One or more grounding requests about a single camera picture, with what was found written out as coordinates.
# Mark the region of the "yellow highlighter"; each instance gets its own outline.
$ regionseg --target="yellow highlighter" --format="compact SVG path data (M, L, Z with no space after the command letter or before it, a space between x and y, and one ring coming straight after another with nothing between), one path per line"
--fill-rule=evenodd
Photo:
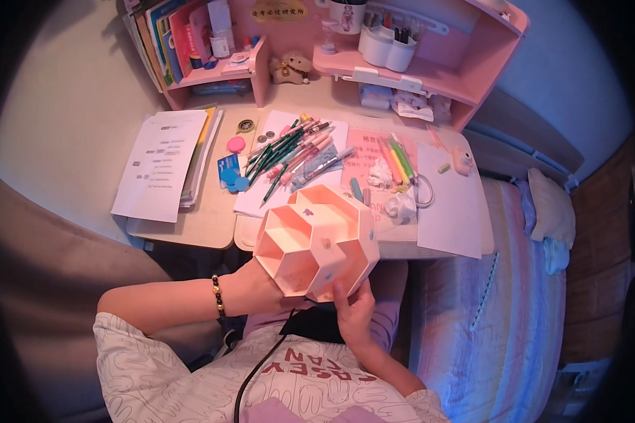
M398 171L400 172L402 185L408 185L409 177L407 176L407 173L404 171L404 167L402 166L402 162L400 162L398 155L395 153L395 150L392 148L391 148L391 156L393 157L393 162L395 162L395 167L397 167Z

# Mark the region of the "black cable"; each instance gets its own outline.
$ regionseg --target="black cable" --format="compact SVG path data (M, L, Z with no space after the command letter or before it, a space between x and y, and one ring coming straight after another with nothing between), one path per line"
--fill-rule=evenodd
M289 313L289 317L287 318L288 321L289 319L292 318L295 311L296 309L292 309L292 312ZM237 398L235 400L235 412L233 414L233 423L240 423L240 403L242 402L242 394L244 393L245 388L247 387L247 385L249 385L250 380L252 380L256 372L263 366L263 363L265 363L266 360L268 360L268 357L270 357L275 352L275 350L278 349L279 345L282 343L282 341L284 341L287 335L288 334L284 334L282 338L280 338L278 343L276 343L275 346L271 348L271 351L268 351L266 356L261 359L259 364L256 365L256 367L252 370L249 376L247 376L247 378L244 380L244 382L242 383L242 386L240 386L240 390L237 392Z

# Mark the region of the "beaded bracelet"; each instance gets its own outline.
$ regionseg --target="beaded bracelet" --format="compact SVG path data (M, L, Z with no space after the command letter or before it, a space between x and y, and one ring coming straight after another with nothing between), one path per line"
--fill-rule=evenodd
M223 301L221 300L221 288L219 287L219 276L216 274L212 275L212 283L214 284L214 288L212 292L214 292L214 296L217 297L217 309L219 309L219 317L221 319L226 318L226 312L223 309Z

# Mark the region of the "gold sign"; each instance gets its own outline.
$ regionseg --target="gold sign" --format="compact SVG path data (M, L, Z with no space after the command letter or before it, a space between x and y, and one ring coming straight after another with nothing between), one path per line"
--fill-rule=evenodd
M295 22L308 14L308 7L299 0L258 0L250 13L259 23Z

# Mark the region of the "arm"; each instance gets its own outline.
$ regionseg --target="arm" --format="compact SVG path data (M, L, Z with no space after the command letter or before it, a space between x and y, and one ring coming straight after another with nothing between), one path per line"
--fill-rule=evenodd
M219 276L219 287L229 317L272 313L303 304L301 298L284 298L255 258L236 273ZM121 286L102 295L97 312L115 315L149 335L163 327L218 318L212 289L211 279Z
M368 372L397 389L403 397L425 389L421 379L373 341L369 322L374 312L374 296L369 280L362 283L353 297L355 298L349 302L343 285L334 283L334 305L337 308L339 331L357 360Z

